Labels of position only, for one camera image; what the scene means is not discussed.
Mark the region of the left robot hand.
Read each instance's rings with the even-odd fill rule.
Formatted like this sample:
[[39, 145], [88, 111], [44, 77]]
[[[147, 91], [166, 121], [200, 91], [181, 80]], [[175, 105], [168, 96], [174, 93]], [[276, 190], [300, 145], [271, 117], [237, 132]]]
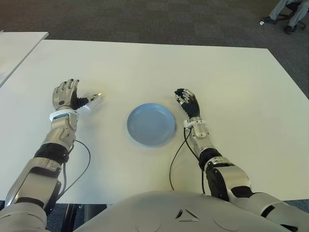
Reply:
[[85, 97], [78, 97], [78, 84], [78, 79], [69, 79], [68, 81], [62, 82], [54, 89], [52, 94], [52, 103], [56, 111], [63, 109], [77, 110], [86, 105], [87, 107], [90, 107], [91, 104], [102, 100], [102, 93], [92, 94]]

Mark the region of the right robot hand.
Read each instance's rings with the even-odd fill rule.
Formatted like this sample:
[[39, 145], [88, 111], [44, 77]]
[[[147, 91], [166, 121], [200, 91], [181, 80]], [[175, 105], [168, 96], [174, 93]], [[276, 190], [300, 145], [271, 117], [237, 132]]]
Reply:
[[200, 117], [200, 108], [193, 92], [185, 88], [179, 88], [175, 93], [176, 102], [186, 112], [189, 119]]

